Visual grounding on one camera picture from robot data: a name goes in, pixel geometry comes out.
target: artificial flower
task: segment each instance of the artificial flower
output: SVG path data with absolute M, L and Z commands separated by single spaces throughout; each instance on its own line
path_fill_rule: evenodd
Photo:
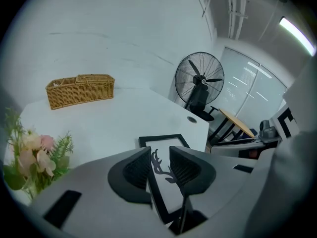
M 54 146 L 54 139 L 48 135 L 41 135 L 41 142 L 42 146 L 48 151 Z
M 28 131 L 22 135 L 23 148 L 31 150 L 39 150 L 41 148 L 41 137 L 33 131 Z
M 36 158 L 39 164 L 39 172 L 42 173 L 45 170 L 49 176 L 54 176 L 52 171 L 55 170 L 56 164 L 46 154 L 46 150 L 38 151 Z
M 22 150 L 18 157 L 18 170 L 21 174 L 28 177 L 30 175 L 30 166 L 36 162 L 31 149 Z

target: white table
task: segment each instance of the white table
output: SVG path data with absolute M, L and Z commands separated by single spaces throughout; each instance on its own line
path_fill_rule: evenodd
M 191 123 L 192 116 L 197 123 Z M 21 113 L 25 128 L 54 138 L 70 131 L 70 166 L 139 147 L 140 136 L 182 134 L 190 148 L 205 151 L 209 124 L 148 89 L 115 89 L 111 100 L 51 110 L 48 100 L 28 104 Z M 10 158 L 8 150 L 5 163 Z

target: wicker basket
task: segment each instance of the wicker basket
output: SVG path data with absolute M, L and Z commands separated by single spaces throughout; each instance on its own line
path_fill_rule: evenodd
M 51 109 L 113 98 L 114 78 L 105 74 L 86 74 L 56 79 L 46 89 Z

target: ceiling wire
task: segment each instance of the ceiling wire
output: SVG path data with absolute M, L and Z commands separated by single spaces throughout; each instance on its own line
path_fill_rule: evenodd
M 274 16 L 274 14 L 275 14 L 275 12 L 276 12 L 276 9 L 277 9 L 277 5 L 278 5 L 278 0 L 276 0 L 275 7 L 274 7 L 274 10 L 273 10 L 273 12 L 272 12 L 272 15 L 271 15 L 271 17 L 269 18 L 268 23 L 267 23 L 267 25 L 266 25 L 264 31 L 262 32 L 261 36 L 259 37 L 258 42 L 261 40 L 262 36 L 264 35 L 264 33 L 266 32 L 266 30 L 267 30 L 267 28 L 268 28 L 268 25 L 271 23 L 271 21 L 272 21 L 272 19 L 273 19 L 273 16 Z

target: black table leg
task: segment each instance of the black table leg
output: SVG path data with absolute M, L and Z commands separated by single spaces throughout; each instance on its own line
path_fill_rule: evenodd
M 228 118 L 225 118 L 223 122 L 219 125 L 219 127 L 214 131 L 214 133 L 208 138 L 209 142 L 218 134 L 218 132 L 224 127 L 227 122 Z
M 231 139 L 231 141 L 233 140 L 237 140 L 239 136 L 241 136 L 241 134 L 243 133 L 242 130 L 239 130 L 239 132 Z
M 233 123 L 229 129 L 222 135 L 222 137 L 218 140 L 218 142 L 221 142 L 222 140 L 224 140 L 224 138 L 226 137 L 226 135 L 228 135 L 228 133 L 234 128 L 235 124 Z

